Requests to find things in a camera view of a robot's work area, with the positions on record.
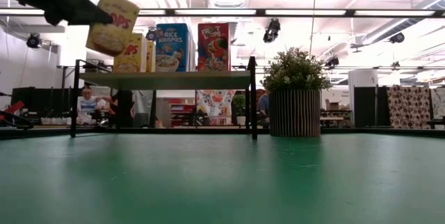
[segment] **patterned curtain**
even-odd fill
[[[445,88],[431,90],[432,116],[442,119],[445,116]]]
[[[389,121],[393,128],[429,129],[430,89],[404,88],[393,86],[387,88]]]

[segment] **ceiling light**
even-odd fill
[[[357,16],[430,16],[435,11],[431,10],[358,10],[355,11]]]
[[[176,9],[176,15],[254,15],[255,9]]]
[[[226,18],[202,18],[202,22],[225,23],[225,22],[252,22],[252,18],[226,17]]]
[[[266,15],[344,15],[346,10],[311,10],[311,9],[273,9],[266,10]]]
[[[141,15],[165,15],[164,9],[141,9],[139,16]]]
[[[33,15],[43,15],[43,13],[44,13],[43,10],[32,9],[32,8],[0,9],[0,15],[3,15],[3,16],[13,16],[13,15],[33,16]]]

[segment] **froot loops box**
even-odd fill
[[[113,72],[145,72],[146,68],[147,40],[142,33],[133,33],[125,51],[114,58]]]
[[[187,24],[156,25],[156,72],[189,71],[191,35]]]
[[[228,23],[208,23],[197,26],[197,70],[230,70],[230,32]]]
[[[113,17],[113,23],[91,25],[86,47],[116,57],[126,50],[140,9],[127,0],[99,0],[97,6]]]

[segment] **green leaves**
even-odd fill
[[[237,116],[245,115],[245,95],[235,95],[232,99]]]
[[[264,68],[266,77],[261,84],[270,92],[331,88],[332,85],[324,73],[324,62],[317,61],[315,56],[308,56],[309,52],[295,47],[286,52],[278,52],[275,61],[269,61],[270,67]]]

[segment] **shelf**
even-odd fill
[[[120,90],[246,89],[250,72],[82,73],[80,79]]]

